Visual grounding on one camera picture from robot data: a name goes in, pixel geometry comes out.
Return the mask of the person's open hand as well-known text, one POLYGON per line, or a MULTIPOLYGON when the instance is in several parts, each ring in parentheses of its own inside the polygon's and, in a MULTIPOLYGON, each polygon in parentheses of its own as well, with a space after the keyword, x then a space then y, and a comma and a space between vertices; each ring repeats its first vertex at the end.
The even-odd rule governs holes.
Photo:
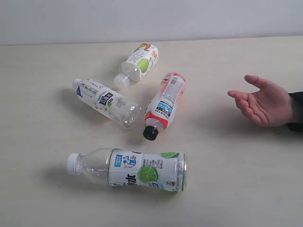
POLYGON ((254 75, 246 75, 245 81, 259 89, 246 93, 228 91, 242 114, 263 127, 276 127, 296 120, 296 104, 288 92, 276 83, 254 75))

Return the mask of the black sleeved forearm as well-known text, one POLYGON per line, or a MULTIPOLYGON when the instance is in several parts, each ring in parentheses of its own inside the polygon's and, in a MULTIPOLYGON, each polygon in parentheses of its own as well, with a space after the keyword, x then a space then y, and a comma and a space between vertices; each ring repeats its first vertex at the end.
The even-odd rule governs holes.
POLYGON ((287 123, 289 130, 297 133, 303 132, 303 92, 289 93, 292 99, 293 119, 287 123))

